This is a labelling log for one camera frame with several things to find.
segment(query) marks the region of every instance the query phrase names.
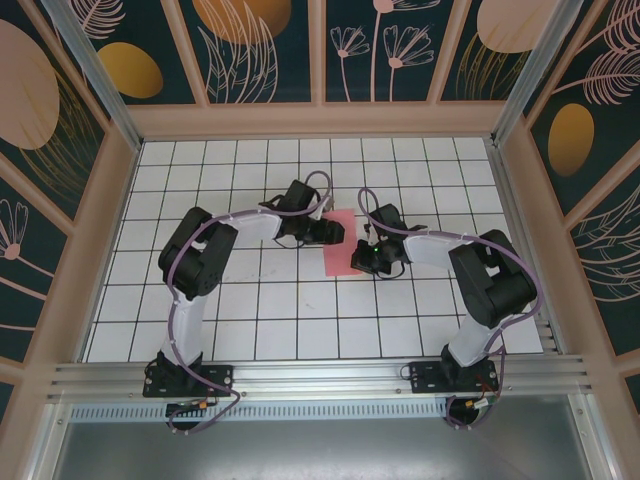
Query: orange circle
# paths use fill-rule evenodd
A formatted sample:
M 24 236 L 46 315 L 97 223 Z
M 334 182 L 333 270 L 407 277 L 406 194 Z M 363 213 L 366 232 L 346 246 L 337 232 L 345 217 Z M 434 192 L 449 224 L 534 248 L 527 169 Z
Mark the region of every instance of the orange circle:
M 249 15 L 245 3 L 251 11 Z M 276 37 L 291 18 L 291 0 L 193 0 L 193 6 L 200 20 L 217 37 L 240 45 L 260 42 L 260 35 L 250 33 L 255 32 L 256 26 L 260 28 L 258 19 L 262 19 L 271 36 Z

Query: flower illustration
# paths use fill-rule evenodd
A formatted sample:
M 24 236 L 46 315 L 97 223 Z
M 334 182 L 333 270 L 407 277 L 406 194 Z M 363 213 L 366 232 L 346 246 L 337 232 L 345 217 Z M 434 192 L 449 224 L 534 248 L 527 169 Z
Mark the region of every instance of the flower illustration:
M 384 48 L 391 67 L 391 82 L 389 85 L 389 101 L 393 101 L 393 80 L 395 71 L 402 67 L 414 67 L 433 61 L 433 50 L 428 50 L 431 39 L 423 29 L 407 27 L 398 37 L 398 26 L 384 29 Z
M 15 209 L 12 210 L 11 205 L 6 199 L 3 198 L 0 200 L 0 259 L 9 261 L 18 260 L 37 272 L 53 278 L 53 273 L 34 265 L 20 256 L 21 244 L 24 239 L 24 233 L 27 229 L 28 219 L 29 209 L 25 205 L 17 202 Z M 40 300 L 45 300 L 47 298 L 46 295 L 31 290 L 23 285 L 19 285 L 4 277 L 0 277 L 0 284 L 6 285 L 14 290 L 31 295 L 32 297 Z
M 371 53 L 371 75 L 369 78 L 371 84 L 371 101 L 376 101 L 376 52 L 378 47 L 378 30 L 380 29 L 380 18 L 385 13 L 391 12 L 410 12 L 415 10 L 424 10 L 426 8 L 437 7 L 440 0 L 373 0 L 373 8 L 378 12 L 376 15 L 376 23 L 373 29 L 373 49 Z
M 344 29 L 344 34 L 340 27 L 331 29 L 331 41 L 336 47 L 338 56 L 340 57 L 340 67 L 342 68 L 342 85 L 344 93 L 347 96 L 347 102 L 351 101 L 349 96 L 349 88 L 347 87 L 347 76 L 344 71 L 344 59 L 347 57 L 355 57 L 369 52 L 369 44 L 365 43 L 365 36 L 362 33 L 362 27 L 348 27 Z
M 6 199 L 0 200 L 0 258 L 15 260 L 20 257 L 20 244 L 27 229 L 29 209 L 20 202 L 14 212 Z
M 407 0 L 373 0 L 373 7 L 378 13 L 391 13 L 394 10 L 424 10 L 425 8 L 436 7 L 440 0 L 430 0 L 428 2 L 409 2 Z

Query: white grid mat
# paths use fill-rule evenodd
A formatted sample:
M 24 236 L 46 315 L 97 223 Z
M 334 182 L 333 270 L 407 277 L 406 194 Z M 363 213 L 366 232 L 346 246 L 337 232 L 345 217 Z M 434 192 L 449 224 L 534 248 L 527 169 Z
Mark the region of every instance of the white grid mat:
M 189 208 L 254 208 L 313 170 L 331 174 L 336 209 L 360 213 L 356 194 L 366 185 L 409 227 L 508 234 L 479 138 L 145 143 L 85 360 L 155 357 L 171 299 L 158 255 Z M 216 361 L 439 355 L 464 314 L 446 270 L 411 265 L 393 281 L 326 277 L 321 247 L 236 244 L 207 303 L 202 348 Z M 532 319 L 504 341 L 508 353 L 542 352 Z

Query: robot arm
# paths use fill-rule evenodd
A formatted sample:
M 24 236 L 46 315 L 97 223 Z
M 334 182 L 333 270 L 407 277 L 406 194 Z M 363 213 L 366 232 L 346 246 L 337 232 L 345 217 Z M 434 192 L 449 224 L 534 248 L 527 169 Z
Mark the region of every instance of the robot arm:
M 370 216 L 383 225 L 407 230 L 397 208 L 391 204 L 378 208 Z M 358 242 L 352 257 L 353 268 L 388 275 L 392 264 L 399 261 L 426 263 L 455 272 L 468 313 L 457 335 L 444 347 L 440 368 L 451 391 L 464 391 L 458 387 L 468 380 L 471 367 L 488 362 L 489 342 L 502 323 L 535 300 L 533 281 L 506 255 L 478 243 L 462 238 L 401 235 L 378 226 L 373 231 L 370 226 L 367 228 L 370 240 Z M 515 253 L 499 230 L 491 230 L 481 238 Z
M 294 180 L 285 193 L 262 203 L 259 213 L 243 214 L 214 223 L 190 245 L 176 268 L 173 284 L 178 291 L 173 317 L 175 346 L 189 368 L 201 372 L 200 337 L 207 296 L 219 285 L 236 241 L 264 241 L 292 235 L 299 242 L 336 244 L 344 240 L 344 228 L 337 222 L 321 218 L 330 197 L 317 205 L 309 215 L 280 216 L 278 212 L 306 210 L 319 193 L 305 183 Z M 190 209 L 160 254 L 158 265 L 167 283 L 169 271 L 180 250 L 212 215 L 199 208 Z M 147 368 L 145 396 L 196 396 L 197 382 L 178 365 L 167 336 L 156 359 L 154 369 Z

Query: metal floor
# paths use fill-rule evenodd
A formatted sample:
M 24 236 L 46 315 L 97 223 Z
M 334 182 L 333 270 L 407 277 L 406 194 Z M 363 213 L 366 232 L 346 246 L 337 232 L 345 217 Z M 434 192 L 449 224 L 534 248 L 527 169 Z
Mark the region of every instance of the metal floor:
M 57 480 L 584 480 L 563 397 L 504 398 L 485 425 L 441 418 L 222 422 L 194 437 L 163 424 L 69 425 Z

